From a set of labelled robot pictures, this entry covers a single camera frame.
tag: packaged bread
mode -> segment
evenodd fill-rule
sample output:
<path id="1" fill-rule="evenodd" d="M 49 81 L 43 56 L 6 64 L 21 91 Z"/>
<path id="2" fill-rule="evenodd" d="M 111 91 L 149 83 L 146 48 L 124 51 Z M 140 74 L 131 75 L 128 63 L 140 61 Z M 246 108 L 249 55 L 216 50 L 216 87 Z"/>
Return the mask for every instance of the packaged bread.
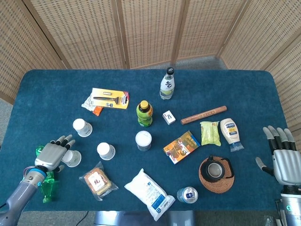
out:
<path id="1" fill-rule="evenodd" d="M 105 175 L 101 162 L 79 179 L 88 185 L 94 197 L 99 201 L 102 201 L 102 198 L 111 191 L 118 189 Z"/>

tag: book cover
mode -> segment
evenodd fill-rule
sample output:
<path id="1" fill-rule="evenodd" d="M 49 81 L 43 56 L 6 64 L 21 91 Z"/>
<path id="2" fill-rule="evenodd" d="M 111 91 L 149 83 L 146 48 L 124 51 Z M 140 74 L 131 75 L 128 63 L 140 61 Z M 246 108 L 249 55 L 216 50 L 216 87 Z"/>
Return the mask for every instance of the book cover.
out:
<path id="1" fill-rule="evenodd" d="M 189 155 L 191 152 L 200 147 L 199 142 L 193 134 L 188 130 L 182 136 L 171 142 L 163 148 L 163 151 L 176 164 Z"/>

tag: round rattan mat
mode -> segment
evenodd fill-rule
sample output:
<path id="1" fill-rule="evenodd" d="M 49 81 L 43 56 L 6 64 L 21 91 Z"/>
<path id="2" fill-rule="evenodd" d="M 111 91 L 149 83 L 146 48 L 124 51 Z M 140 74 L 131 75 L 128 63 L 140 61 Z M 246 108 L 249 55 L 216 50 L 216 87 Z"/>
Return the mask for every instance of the round rattan mat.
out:
<path id="1" fill-rule="evenodd" d="M 228 178 L 228 179 L 222 178 L 219 181 L 214 182 L 214 183 L 206 181 L 201 174 L 201 166 L 204 162 L 207 161 L 207 159 L 208 158 L 206 158 L 201 163 L 201 165 L 199 166 L 199 169 L 198 169 L 198 176 L 199 176 L 200 181 L 202 182 L 204 187 L 207 188 L 211 192 L 221 194 L 221 193 L 228 191 L 234 183 L 235 176 L 232 178 Z M 221 159 L 222 159 L 221 157 L 213 157 L 213 159 L 216 161 L 219 161 L 224 166 L 224 168 L 225 168 L 225 176 L 224 177 L 230 177 L 231 171 L 230 171 L 230 167 L 229 167 L 229 164 L 227 163 L 227 161 L 225 161 L 225 160 L 221 161 Z"/>

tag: yellow bottle cap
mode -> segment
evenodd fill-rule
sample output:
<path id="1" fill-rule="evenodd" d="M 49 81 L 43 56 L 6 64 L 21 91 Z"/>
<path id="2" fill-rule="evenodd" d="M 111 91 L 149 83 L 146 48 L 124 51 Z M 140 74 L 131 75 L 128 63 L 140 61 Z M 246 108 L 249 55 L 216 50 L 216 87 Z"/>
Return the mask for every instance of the yellow bottle cap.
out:
<path id="1" fill-rule="evenodd" d="M 141 101 L 140 107 L 146 109 L 149 106 L 149 103 L 146 100 Z"/>

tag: blue table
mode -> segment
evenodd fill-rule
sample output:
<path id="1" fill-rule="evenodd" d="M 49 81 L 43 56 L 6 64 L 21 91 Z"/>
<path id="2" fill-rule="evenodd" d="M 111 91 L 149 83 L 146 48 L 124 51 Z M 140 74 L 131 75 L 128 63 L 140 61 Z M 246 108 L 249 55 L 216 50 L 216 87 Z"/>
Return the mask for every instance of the blue table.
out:
<path id="1" fill-rule="evenodd" d="M 261 172 L 255 157 L 272 166 L 263 126 L 286 127 L 285 118 L 272 76 L 264 71 L 176 70 L 175 92 L 162 100 L 159 86 L 164 70 L 33 70 L 23 78 L 8 130 L 0 151 L 0 202 L 17 187 L 23 169 L 34 164 L 35 149 L 61 135 L 73 134 L 73 150 L 82 154 L 78 167 L 66 167 L 58 175 L 57 200 L 42 203 L 38 191 L 25 210 L 147 210 L 123 186 L 144 168 L 167 194 L 176 197 L 179 188 L 192 186 L 199 199 L 187 205 L 176 201 L 170 210 L 273 210 L 281 186 Z M 99 117 L 81 107 L 92 87 L 128 91 L 126 110 L 104 109 Z M 145 130 L 152 134 L 152 148 L 140 152 L 135 135 L 144 128 L 137 122 L 136 106 L 148 100 L 153 108 L 153 123 Z M 244 150 L 231 153 L 220 132 L 221 147 L 201 146 L 176 165 L 164 154 L 163 147 L 190 130 L 200 142 L 200 121 L 181 125 L 180 119 L 226 105 L 226 112 L 204 121 L 232 118 L 238 125 Z M 176 122 L 167 125 L 162 113 L 170 110 Z M 72 128 L 76 118 L 93 126 L 86 138 Z M 119 190 L 102 202 L 94 199 L 87 185 L 79 181 L 100 160 L 96 147 L 107 142 L 116 148 L 110 161 L 102 161 L 107 176 Z M 230 159 L 235 171 L 233 187 L 224 194 L 206 190 L 198 178 L 200 163 L 210 154 Z"/>

